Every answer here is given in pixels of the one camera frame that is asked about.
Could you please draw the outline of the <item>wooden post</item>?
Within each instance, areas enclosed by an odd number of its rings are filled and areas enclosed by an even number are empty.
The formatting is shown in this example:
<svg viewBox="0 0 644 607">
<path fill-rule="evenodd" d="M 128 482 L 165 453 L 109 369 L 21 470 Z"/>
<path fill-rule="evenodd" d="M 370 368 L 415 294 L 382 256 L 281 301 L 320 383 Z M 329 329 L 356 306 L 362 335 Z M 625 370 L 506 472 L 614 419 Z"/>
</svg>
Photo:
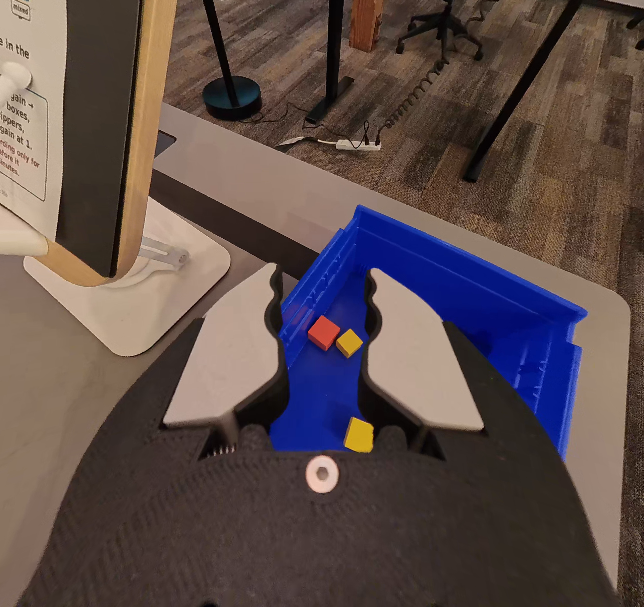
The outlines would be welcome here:
<svg viewBox="0 0 644 607">
<path fill-rule="evenodd" d="M 384 0 L 352 0 L 351 48 L 371 52 L 379 39 Z"/>
</svg>

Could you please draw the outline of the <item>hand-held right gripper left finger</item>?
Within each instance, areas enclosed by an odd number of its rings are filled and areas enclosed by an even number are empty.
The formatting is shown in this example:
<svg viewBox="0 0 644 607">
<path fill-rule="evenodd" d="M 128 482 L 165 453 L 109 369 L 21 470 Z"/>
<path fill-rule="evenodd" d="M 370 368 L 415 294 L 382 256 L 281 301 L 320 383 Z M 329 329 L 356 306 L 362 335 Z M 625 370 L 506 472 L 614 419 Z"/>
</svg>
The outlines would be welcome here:
<svg viewBox="0 0 644 607">
<path fill-rule="evenodd" d="M 282 297 L 282 269 L 267 263 L 205 314 L 166 427 L 213 427 L 227 442 L 236 442 L 245 426 L 270 431 L 289 402 Z"/>
</svg>

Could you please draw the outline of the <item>red wooden cube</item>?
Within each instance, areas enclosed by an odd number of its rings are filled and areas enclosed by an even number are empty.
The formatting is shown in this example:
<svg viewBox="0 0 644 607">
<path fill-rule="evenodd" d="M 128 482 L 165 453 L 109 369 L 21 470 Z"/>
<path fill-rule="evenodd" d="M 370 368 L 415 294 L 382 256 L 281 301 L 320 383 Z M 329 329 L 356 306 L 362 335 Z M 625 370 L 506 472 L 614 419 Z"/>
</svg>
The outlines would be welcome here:
<svg viewBox="0 0 644 607">
<path fill-rule="evenodd" d="M 308 330 L 308 339 L 318 348 L 327 352 L 338 338 L 340 330 L 340 327 L 334 322 L 321 315 Z"/>
</svg>

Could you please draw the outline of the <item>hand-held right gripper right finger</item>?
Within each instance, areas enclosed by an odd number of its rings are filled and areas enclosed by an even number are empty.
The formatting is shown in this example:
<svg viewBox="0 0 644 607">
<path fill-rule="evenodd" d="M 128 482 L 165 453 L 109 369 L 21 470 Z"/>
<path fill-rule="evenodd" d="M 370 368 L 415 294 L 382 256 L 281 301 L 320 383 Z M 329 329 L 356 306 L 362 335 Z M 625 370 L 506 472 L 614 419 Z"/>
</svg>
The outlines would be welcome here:
<svg viewBox="0 0 644 607">
<path fill-rule="evenodd" d="M 439 314 L 380 268 L 365 279 L 367 341 L 358 409 L 374 428 L 422 448 L 434 429 L 480 433 L 484 421 Z"/>
</svg>

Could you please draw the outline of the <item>yellow wooden cube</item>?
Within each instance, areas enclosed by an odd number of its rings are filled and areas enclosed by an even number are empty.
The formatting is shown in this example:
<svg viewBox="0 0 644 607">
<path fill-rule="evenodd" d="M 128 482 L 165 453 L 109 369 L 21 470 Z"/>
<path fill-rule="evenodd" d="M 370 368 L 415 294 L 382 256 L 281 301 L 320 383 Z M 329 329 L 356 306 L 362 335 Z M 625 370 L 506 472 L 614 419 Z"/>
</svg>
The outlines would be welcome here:
<svg viewBox="0 0 644 607">
<path fill-rule="evenodd" d="M 353 452 L 369 453 L 374 447 L 374 426 L 357 417 L 351 417 L 343 445 Z"/>
<path fill-rule="evenodd" d="M 342 355 L 349 359 L 363 345 L 363 340 L 354 330 L 347 329 L 336 339 L 335 345 Z"/>
</svg>

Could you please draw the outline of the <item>black angled desk leg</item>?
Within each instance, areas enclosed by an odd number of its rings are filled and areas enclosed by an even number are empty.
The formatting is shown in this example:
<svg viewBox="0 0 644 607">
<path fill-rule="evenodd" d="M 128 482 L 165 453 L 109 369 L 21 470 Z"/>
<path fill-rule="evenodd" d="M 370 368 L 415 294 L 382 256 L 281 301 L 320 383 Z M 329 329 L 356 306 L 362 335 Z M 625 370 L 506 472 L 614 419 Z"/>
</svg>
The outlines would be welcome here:
<svg viewBox="0 0 644 607">
<path fill-rule="evenodd" d="M 517 85 L 507 98 L 499 114 L 496 116 L 495 120 L 485 128 L 480 140 L 476 144 L 476 148 L 471 154 L 468 165 L 464 169 L 463 181 L 471 184 L 476 183 L 484 167 L 487 153 L 493 146 L 495 140 L 506 125 L 514 110 L 519 105 L 520 101 L 526 95 L 527 90 L 542 70 L 545 62 L 552 53 L 556 44 L 559 42 L 559 39 L 572 21 L 583 1 L 584 0 L 568 0 L 558 19 L 555 21 L 551 31 L 547 34 L 540 47 L 537 49 L 535 55 L 528 64 L 527 69 L 522 74 Z"/>
</svg>

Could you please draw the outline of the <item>printed instruction sheet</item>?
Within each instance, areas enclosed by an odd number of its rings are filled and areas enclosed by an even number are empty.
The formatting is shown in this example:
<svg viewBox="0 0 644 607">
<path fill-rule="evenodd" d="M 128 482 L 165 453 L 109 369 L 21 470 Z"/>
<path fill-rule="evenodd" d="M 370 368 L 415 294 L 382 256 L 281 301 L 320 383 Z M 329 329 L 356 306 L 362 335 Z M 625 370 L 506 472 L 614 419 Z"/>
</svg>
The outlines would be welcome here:
<svg viewBox="0 0 644 607">
<path fill-rule="evenodd" d="M 53 240 L 63 165 L 67 0 L 1 0 L 1 76 L 30 74 L 12 91 L 1 80 L 1 205 Z"/>
</svg>

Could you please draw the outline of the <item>blue plastic bin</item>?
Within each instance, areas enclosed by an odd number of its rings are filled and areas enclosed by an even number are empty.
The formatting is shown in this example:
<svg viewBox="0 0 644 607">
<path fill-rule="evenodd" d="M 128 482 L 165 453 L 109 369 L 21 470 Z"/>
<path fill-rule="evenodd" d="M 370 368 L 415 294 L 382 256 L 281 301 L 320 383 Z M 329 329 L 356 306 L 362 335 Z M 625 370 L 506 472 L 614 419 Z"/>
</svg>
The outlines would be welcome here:
<svg viewBox="0 0 644 607">
<path fill-rule="evenodd" d="M 270 427 L 276 450 L 344 450 L 350 418 L 363 418 L 362 349 L 351 357 L 336 347 L 325 352 L 308 331 L 324 315 L 365 342 L 365 276 L 380 268 L 463 332 L 566 458 L 582 360 L 573 338 L 588 314 L 583 307 L 361 205 L 321 254 L 284 241 L 275 257 L 298 280 L 281 307 L 290 397 Z"/>
</svg>

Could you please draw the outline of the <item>wooden board stand white base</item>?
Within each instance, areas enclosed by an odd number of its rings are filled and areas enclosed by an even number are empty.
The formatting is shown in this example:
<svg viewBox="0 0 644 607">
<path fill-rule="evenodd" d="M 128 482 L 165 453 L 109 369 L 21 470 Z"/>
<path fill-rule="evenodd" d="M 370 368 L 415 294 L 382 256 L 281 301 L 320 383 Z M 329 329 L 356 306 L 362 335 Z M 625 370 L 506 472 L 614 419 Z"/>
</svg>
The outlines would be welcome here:
<svg viewBox="0 0 644 607">
<path fill-rule="evenodd" d="M 53 240 L 1 205 L 1 254 L 114 354 L 152 347 L 230 266 L 149 197 L 177 0 L 67 0 Z"/>
</svg>

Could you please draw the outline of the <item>white page holder peg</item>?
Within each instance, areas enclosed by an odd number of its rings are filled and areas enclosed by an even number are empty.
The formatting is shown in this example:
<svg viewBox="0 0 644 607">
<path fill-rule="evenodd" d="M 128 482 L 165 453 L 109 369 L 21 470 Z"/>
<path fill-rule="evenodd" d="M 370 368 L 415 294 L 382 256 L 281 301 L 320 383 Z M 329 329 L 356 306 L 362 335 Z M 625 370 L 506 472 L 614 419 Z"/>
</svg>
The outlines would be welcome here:
<svg viewBox="0 0 644 607">
<path fill-rule="evenodd" d="M 16 62 L 1 64 L 1 102 L 19 94 L 32 82 L 32 73 L 24 65 Z"/>
</svg>

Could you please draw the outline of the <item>black pole stand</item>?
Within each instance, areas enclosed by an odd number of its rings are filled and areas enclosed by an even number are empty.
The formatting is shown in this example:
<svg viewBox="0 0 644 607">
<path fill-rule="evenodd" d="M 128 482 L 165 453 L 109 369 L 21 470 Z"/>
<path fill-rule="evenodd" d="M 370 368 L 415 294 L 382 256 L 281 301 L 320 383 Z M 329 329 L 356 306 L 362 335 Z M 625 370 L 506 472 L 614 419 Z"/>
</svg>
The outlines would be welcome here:
<svg viewBox="0 0 644 607">
<path fill-rule="evenodd" d="M 231 73 L 214 0 L 202 1 L 221 69 L 221 77 L 208 82 L 202 91 L 206 110 L 219 120 L 247 119 L 262 108 L 261 89 L 255 81 Z"/>
</svg>

